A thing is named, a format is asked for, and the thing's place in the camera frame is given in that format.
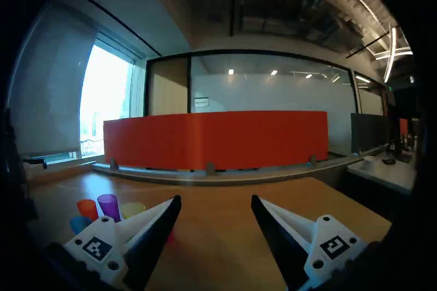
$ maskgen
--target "white desk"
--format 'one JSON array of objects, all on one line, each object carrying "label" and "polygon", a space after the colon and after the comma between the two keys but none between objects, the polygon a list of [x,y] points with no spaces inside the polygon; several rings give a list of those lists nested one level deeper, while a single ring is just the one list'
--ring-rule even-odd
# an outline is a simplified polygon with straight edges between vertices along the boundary
[{"label": "white desk", "polygon": [[394,165],[382,162],[382,156],[366,163],[365,160],[347,166],[347,171],[364,179],[374,181],[402,194],[410,194],[416,178],[415,160],[409,163],[396,161]]}]

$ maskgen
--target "plastic cup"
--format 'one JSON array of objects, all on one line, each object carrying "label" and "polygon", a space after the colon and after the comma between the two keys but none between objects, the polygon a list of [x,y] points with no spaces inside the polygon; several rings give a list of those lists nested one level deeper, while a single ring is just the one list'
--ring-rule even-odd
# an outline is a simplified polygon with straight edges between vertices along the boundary
[{"label": "plastic cup", "polygon": [[70,220],[70,226],[72,227],[72,230],[76,235],[82,232],[91,223],[91,219],[85,216],[76,216]]},{"label": "plastic cup", "polygon": [[135,216],[146,210],[146,206],[142,203],[126,203],[120,207],[120,211],[124,219]]},{"label": "plastic cup", "polygon": [[174,234],[173,234],[173,229],[172,229],[170,231],[170,234],[168,235],[167,242],[170,243],[170,242],[173,242],[173,240],[174,240]]},{"label": "plastic cup", "polygon": [[102,194],[97,198],[97,201],[106,216],[112,217],[116,223],[121,220],[116,195]]},{"label": "plastic cup", "polygon": [[96,203],[91,199],[80,200],[78,209],[82,216],[89,217],[93,222],[99,218]]}]

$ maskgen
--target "purple cup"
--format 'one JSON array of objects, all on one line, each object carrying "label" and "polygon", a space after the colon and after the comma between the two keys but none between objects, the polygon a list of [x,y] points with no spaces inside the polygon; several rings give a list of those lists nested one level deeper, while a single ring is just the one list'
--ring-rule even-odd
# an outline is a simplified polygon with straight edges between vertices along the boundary
[{"label": "purple cup", "polygon": [[116,223],[121,220],[116,195],[102,194],[97,198],[97,201],[106,216],[112,217]]}]

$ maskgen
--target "red divider panel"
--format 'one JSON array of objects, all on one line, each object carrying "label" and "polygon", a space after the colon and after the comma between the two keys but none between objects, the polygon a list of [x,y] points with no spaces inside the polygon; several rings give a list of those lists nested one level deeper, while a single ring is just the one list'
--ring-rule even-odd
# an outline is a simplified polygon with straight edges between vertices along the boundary
[{"label": "red divider panel", "polygon": [[406,120],[405,118],[400,118],[399,119],[399,124],[400,124],[400,135],[407,135],[408,134],[408,120]]},{"label": "red divider panel", "polygon": [[105,161],[157,169],[261,168],[328,157],[324,111],[229,111],[105,121]]}]

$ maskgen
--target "table surface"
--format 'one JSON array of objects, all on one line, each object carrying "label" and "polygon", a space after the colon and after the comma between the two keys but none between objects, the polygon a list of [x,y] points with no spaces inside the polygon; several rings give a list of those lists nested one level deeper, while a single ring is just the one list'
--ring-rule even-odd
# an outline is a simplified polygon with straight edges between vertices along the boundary
[{"label": "table surface", "polygon": [[40,219],[29,222],[41,246],[73,237],[76,202],[104,193],[119,204],[153,207],[179,194],[182,209],[146,290],[285,290],[286,286],[250,208],[257,194],[315,220],[331,214],[366,242],[380,240],[390,222],[312,177],[227,187],[169,186],[86,173],[31,189]]},{"label": "table surface", "polygon": [[347,170],[399,193],[410,194],[416,178],[414,157],[409,163],[396,161],[394,165],[386,165],[382,158],[383,154],[374,157],[374,161],[370,163],[359,161],[347,166]]}]

